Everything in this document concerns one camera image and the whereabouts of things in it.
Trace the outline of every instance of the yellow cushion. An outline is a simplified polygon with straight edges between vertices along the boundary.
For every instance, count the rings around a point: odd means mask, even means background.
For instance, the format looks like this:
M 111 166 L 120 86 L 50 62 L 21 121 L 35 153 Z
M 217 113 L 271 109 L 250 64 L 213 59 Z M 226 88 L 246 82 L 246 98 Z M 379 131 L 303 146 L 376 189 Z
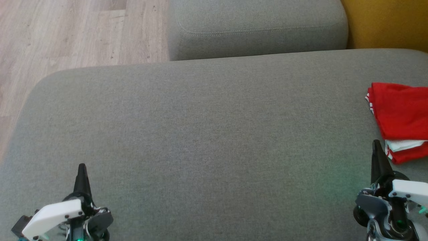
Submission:
M 428 52 L 428 0 L 342 0 L 348 48 L 410 48 Z

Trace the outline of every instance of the robotic arm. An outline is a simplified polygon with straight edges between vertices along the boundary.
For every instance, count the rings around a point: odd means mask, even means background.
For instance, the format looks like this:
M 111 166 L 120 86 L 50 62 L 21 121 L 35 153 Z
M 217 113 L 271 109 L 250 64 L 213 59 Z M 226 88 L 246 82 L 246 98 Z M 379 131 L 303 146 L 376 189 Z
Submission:
M 62 202 L 36 210 L 34 216 L 22 216 L 12 232 L 19 241 L 47 240 L 46 232 L 62 226 L 66 241 L 109 241 L 108 226 L 113 216 L 108 208 L 98 208 L 92 200 L 85 164 L 79 165 L 74 191 Z
M 368 241 L 428 241 L 425 229 L 407 218 L 416 206 L 428 217 L 428 183 L 392 170 L 380 142 L 373 142 L 372 186 L 357 196 L 354 218 L 367 227 Z

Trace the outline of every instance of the light wood plank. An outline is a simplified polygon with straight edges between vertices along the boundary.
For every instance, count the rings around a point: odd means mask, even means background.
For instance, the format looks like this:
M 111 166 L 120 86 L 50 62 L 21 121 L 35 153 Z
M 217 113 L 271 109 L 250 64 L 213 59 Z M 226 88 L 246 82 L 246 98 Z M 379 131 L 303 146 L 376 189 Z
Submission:
M 168 61 L 167 0 L 0 0 L 0 163 L 29 93 L 64 69 Z

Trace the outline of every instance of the folded red cloth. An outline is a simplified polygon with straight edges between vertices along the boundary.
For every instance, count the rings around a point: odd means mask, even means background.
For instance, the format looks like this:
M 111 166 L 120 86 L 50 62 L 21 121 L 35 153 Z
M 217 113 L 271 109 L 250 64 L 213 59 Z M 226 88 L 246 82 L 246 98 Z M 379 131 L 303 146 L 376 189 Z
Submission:
M 428 140 L 428 87 L 372 83 L 367 100 L 385 140 Z M 392 152 L 395 164 L 428 156 L 428 142 Z

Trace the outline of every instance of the gray sofa seat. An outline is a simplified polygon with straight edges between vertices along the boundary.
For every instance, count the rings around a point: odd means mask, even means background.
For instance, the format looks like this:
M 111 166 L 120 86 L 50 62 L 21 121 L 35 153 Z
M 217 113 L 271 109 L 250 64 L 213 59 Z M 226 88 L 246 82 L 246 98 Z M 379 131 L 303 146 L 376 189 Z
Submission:
M 374 81 L 427 86 L 427 66 L 372 49 L 55 73 L 0 165 L 0 236 L 69 194 L 83 162 L 111 240 L 363 240 L 352 210 L 380 138 L 364 96 Z M 394 169 L 428 181 L 428 159 Z
M 345 49 L 340 0 L 171 0 L 171 60 Z

